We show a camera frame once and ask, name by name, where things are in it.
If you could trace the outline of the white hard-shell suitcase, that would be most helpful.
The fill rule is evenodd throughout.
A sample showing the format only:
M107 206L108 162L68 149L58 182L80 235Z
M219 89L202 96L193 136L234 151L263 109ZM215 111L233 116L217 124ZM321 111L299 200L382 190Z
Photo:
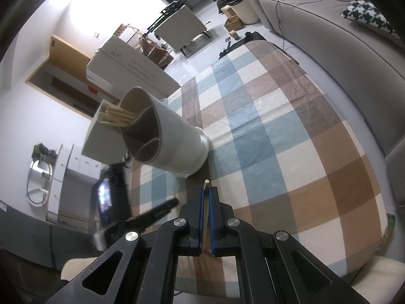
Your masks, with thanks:
M116 36L110 37L90 59L87 79L119 100L136 86L160 100L180 88L170 75Z

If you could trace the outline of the wooden door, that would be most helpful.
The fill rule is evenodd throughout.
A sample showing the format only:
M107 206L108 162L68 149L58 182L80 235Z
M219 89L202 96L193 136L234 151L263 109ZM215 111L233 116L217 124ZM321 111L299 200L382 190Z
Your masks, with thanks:
M56 35L51 36L49 62L73 77L85 82L90 57Z

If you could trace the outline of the white utensil holder cup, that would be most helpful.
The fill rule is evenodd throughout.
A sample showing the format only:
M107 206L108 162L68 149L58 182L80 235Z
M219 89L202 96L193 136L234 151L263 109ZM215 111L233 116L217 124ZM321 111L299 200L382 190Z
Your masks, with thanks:
M131 89L120 107L135 113L134 121L121 129L134 160L182 178L197 173L206 162L209 140L203 129L192 126L146 90Z

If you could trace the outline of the chopsticks bundle in holder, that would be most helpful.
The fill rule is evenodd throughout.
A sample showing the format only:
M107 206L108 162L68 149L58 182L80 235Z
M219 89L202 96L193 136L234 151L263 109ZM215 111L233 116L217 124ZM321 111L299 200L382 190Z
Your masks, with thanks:
M136 117L136 113L116 105L107 104L101 105L97 121L105 126L126 128L135 121Z

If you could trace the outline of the beige trash bin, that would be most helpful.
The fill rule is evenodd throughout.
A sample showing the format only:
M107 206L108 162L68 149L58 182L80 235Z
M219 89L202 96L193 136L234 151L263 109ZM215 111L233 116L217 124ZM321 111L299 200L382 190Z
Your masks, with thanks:
M254 11L249 0L231 0L228 5L246 25L252 25L259 21L259 16Z

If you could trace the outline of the black tripod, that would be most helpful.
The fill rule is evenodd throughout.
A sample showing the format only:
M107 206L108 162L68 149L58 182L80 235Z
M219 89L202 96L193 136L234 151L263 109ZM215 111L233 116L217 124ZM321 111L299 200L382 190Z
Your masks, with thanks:
M161 11L161 16L151 26L147 28L147 32L143 34L143 37L147 37L149 33L153 32L156 28L158 28L158 26L161 25L161 23L163 23L167 18L169 18L178 10L180 10L185 5L185 2L186 0L184 1L176 0L171 2L168 6L166 6Z

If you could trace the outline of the tape roll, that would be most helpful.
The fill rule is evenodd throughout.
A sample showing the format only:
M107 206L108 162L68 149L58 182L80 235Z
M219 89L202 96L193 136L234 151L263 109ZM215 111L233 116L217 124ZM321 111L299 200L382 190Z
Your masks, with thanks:
M229 32L229 34L231 35L231 37L232 37L233 39L239 40L239 35L238 35L238 33L237 33L235 30L231 30L231 31Z

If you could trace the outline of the wooden chopstick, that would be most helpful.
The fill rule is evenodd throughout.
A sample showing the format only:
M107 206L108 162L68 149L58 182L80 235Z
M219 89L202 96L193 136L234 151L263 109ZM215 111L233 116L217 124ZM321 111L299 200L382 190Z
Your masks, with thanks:
M205 255L211 255L210 221L209 221L209 179L204 182L204 220L203 220L203 244L202 250Z

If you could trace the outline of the houndstooth black white pillow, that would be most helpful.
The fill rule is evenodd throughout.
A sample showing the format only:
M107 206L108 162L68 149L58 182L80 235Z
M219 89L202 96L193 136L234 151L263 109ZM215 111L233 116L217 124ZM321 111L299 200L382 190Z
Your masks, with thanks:
M387 18L369 0L352 0L340 14L342 18L371 26L399 38Z

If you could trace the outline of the grey fabric sofa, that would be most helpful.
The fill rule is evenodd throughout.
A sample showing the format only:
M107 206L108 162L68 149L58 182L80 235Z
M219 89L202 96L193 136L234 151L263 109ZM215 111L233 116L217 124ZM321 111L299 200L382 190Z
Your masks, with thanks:
M404 148L404 50L341 16L351 0L249 0L263 24L326 70L385 155Z

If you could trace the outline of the black bag on floor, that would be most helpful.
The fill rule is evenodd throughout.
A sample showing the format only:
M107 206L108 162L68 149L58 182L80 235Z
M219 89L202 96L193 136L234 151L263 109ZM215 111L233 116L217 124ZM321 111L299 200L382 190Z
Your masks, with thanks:
M225 57L227 54L251 41L259 40L265 41L266 39L259 32L246 32L244 38L240 39L237 43L228 43L227 48L221 51L221 53L219 54L219 59Z

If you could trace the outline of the wooden luggage rack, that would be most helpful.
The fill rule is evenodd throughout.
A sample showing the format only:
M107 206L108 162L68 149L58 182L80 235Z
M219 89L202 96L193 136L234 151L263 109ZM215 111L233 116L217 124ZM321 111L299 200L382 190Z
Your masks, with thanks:
M121 24L115 30L113 36L125 41L162 70L165 70L174 60L168 49L158 45L156 42L145 36L139 29L132 27L130 24Z

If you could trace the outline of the plaid checkered tablecloth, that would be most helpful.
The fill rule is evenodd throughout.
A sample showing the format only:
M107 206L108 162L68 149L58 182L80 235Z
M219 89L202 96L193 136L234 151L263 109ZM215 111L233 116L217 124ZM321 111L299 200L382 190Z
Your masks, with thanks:
M187 179L134 163L134 215L174 197L186 203L209 179L237 218L289 232L337 275L376 254L388 222L371 163L330 98L276 46L237 48L167 105L205 131L208 159Z

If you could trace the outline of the white drawer cabinet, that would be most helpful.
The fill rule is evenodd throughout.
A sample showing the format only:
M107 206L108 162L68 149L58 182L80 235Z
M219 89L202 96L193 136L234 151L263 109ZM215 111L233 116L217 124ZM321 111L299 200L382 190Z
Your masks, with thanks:
M62 145L51 177L46 221L67 222L84 227L94 220L92 186L99 180L103 164L82 155L78 145Z

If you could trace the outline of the plant on cabinet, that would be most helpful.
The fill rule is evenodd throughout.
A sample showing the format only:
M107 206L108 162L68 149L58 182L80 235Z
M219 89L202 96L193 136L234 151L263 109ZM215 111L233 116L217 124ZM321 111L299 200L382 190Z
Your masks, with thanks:
M32 161L43 161L50 165L55 165L58 154L55 150L48 149L44 144L36 144L32 151Z

